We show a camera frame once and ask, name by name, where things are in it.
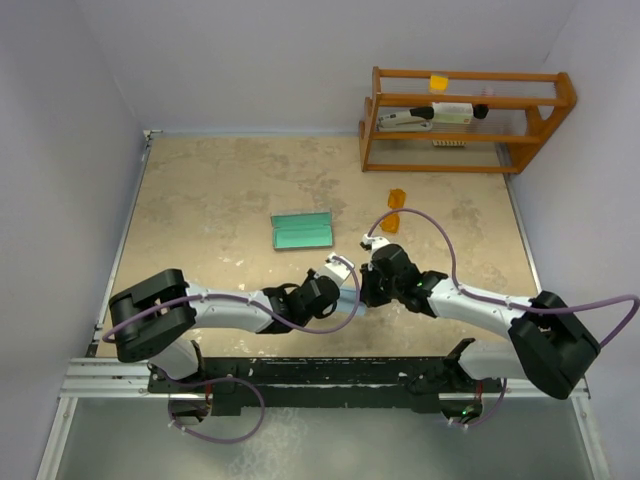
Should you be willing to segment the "light blue cleaning cloth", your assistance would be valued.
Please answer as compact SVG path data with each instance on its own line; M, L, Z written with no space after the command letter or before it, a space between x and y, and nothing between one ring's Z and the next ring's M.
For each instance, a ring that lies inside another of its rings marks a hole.
M367 311L367 307L362 302L355 302L356 290L352 287L343 286L340 288L340 297L337 302L336 311L340 313L350 314L357 306L356 316L364 316Z

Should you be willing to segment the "grey-brown glasses case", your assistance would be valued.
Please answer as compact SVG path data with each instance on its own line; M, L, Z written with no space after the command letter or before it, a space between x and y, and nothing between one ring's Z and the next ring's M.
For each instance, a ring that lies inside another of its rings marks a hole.
M330 210L272 213L272 244L276 251L329 248L334 245Z

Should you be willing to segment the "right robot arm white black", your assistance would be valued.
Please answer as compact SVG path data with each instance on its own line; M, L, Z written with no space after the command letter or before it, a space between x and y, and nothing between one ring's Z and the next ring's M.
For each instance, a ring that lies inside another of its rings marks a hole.
M555 399L566 399L599 355L595 337L561 298L542 292L510 297L464 287L447 274L422 271L399 245L382 237L361 247L361 298L369 308L396 301L408 311L468 323L500 336L474 340L445 366L446 383L467 391L479 380L526 379Z

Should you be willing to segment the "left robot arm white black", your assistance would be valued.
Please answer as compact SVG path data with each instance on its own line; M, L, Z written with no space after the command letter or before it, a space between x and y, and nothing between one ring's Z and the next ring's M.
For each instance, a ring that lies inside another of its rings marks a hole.
M327 263L309 270L301 284L253 292L224 292L189 283L167 269L109 301L112 328L103 341L116 345L123 363L146 360L184 392L202 387L206 369L200 347L183 334L193 328L236 329L255 334L307 331L311 319L331 315L349 270Z

